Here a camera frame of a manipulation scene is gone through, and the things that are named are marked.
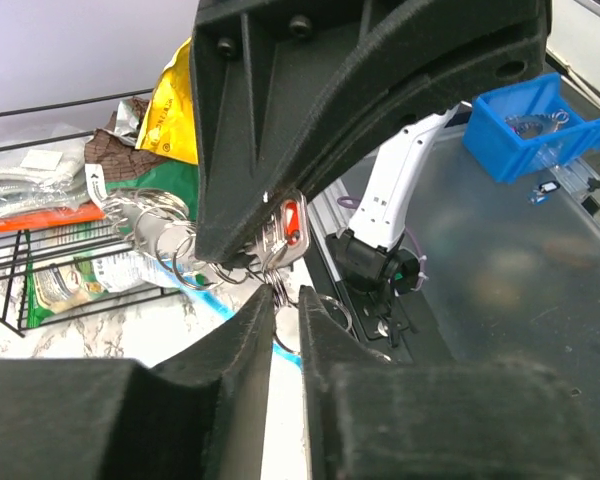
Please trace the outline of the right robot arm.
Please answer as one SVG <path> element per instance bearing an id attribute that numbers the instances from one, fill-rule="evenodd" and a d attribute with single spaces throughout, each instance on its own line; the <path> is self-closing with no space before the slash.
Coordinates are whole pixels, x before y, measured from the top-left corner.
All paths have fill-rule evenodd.
<path id="1" fill-rule="evenodd" d="M 293 262 L 264 228 L 370 152 L 346 268 L 384 278 L 437 133 L 460 102 L 543 68 L 547 1 L 203 1 L 190 52 L 200 187 L 195 255 Z"/>

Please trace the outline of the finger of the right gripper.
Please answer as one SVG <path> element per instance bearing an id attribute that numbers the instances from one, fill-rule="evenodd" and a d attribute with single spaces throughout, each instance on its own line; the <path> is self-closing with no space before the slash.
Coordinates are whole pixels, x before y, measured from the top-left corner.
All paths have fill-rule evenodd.
<path id="1" fill-rule="evenodd" d="M 476 39 L 535 34 L 541 1 L 201 2 L 196 255 L 224 263 L 256 236 L 335 139 L 328 121 Z"/>
<path id="2" fill-rule="evenodd" d="M 328 121 L 335 139 L 299 181 L 299 190 L 312 199 L 402 127 L 539 73 L 546 40 L 545 34 L 476 39 L 423 65 L 368 103 Z"/>

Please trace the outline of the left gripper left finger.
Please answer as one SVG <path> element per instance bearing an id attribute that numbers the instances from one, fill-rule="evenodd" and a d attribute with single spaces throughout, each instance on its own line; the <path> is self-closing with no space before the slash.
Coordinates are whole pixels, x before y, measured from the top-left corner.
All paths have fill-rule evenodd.
<path id="1" fill-rule="evenodd" d="M 148 368 L 0 360 L 0 479 L 256 479 L 272 349 L 222 326 Z"/>

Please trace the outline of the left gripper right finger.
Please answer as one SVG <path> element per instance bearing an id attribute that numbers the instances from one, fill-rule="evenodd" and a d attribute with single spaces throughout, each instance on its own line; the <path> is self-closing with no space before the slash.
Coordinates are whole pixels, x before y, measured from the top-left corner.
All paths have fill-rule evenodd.
<path id="1" fill-rule="evenodd" d="M 567 384 L 520 360 L 389 363 L 299 293 L 314 479 L 600 479 Z"/>

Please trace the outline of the blue key tag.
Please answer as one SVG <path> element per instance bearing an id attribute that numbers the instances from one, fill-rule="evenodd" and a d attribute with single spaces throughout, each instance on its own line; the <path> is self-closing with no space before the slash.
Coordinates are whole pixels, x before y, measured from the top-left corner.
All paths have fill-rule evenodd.
<path id="1" fill-rule="evenodd" d="M 220 341 L 225 342 L 228 339 L 229 328 L 231 333 L 238 333 L 238 340 L 231 339 L 231 345 L 240 342 L 237 349 L 231 349 L 230 354 L 238 357 L 244 350 L 243 344 L 247 342 L 248 335 L 255 333 L 257 338 L 262 337 L 264 342 L 275 355 L 294 364 L 302 369 L 302 360 L 298 353 L 289 351 L 279 341 L 276 332 L 276 313 L 279 307 L 285 306 L 280 303 L 276 290 L 269 284 L 260 285 L 244 303 L 242 308 L 237 311 L 230 310 L 216 296 L 208 291 L 196 291 L 191 288 L 185 288 L 183 292 L 194 301 L 201 301 L 204 306 L 209 307 L 213 313 L 217 314 L 223 321 L 223 332 L 220 334 Z"/>

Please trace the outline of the small red key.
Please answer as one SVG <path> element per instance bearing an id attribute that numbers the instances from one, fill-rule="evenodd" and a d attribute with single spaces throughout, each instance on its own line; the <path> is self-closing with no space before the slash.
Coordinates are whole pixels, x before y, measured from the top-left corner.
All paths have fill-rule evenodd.
<path id="1" fill-rule="evenodd" d="M 258 258 L 263 271 L 276 270 L 302 258 L 310 243 L 306 198 L 292 190 L 262 225 L 248 252 Z"/>

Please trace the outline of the grey curved keyring holder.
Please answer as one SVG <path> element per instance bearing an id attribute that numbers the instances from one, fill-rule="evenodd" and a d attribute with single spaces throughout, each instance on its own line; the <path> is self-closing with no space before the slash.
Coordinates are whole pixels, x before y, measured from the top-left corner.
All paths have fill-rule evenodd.
<path id="1" fill-rule="evenodd" d="M 194 253 L 197 224 L 174 194 L 160 189 L 116 189 L 99 201 L 99 208 L 121 240 L 132 245 L 182 292 L 185 288 L 210 292 L 223 284 L 240 285 L 254 279 L 276 290 L 279 302 L 285 303 L 277 312 L 298 306 L 287 291 L 282 268 L 263 271 L 258 258 L 248 252 L 255 240 L 246 246 L 246 264 L 240 267 L 244 275 L 240 278 L 231 275 L 230 267 L 198 259 Z"/>

